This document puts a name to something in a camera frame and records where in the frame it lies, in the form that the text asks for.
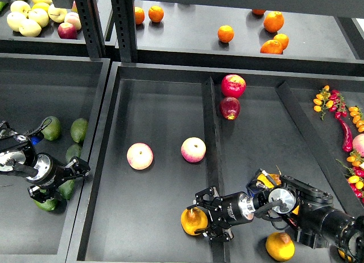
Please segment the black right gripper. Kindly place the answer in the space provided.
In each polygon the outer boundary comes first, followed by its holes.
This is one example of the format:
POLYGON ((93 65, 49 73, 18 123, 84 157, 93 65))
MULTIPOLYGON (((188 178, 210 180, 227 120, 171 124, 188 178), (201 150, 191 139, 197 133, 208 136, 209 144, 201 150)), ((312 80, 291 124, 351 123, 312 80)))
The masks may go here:
POLYGON ((211 222, 196 229, 211 242, 229 242, 234 238, 231 227, 252 222, 253 199, 244 192, 221 196, 216 186, 208 187, 195 194, 194 205, 209 210, 211 222))

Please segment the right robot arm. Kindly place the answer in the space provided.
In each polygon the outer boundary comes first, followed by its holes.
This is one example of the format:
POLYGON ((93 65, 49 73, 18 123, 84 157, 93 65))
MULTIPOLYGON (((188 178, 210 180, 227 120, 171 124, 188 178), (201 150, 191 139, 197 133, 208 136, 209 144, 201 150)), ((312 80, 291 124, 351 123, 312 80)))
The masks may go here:
POLYGON ((246 191, 222 196, 215 186, 195 194, 192 207, 207 210, 208 224, 195 230, 213 242, 233 239, 233 226, 261 218, 283 221, 295 241, 315 248, 330 244, 346 261, 363 262, 363 216, 354 218, 334 208, 333 196, 288 175, 259 169, 246 191))

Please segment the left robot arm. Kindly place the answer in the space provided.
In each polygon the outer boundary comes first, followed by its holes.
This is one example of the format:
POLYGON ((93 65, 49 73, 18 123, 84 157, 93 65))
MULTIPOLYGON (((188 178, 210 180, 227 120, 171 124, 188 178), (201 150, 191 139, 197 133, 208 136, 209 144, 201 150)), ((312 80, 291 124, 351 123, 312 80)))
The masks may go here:
POLYGON ((6 121, 1 122, 1 174, 25 178, 32 184, 28 188, 31 199, 45 203, 61 200, 59 187, 89 174, 89 164, 74 156, 66 165, 48 153, 37 153, 34 146, 44 138, 42 131, 53 122, 45 118, 40 126, 18 133, 6 121))

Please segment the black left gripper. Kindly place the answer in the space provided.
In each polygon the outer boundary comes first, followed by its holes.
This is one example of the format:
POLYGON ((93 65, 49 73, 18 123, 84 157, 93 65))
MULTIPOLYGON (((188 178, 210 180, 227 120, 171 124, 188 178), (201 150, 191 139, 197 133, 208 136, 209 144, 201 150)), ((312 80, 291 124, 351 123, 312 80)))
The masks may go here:
POLYGON ((37 202, 45 203, 53 199, 62 201, 63 198, 57 189, 69 180, 88 176, 90 166, 79 157, 72 157, 65 166, 49 154, 39 153, 34 169, 38 173, 32 178, 33 186, 27 189, 28 194, 37 202))

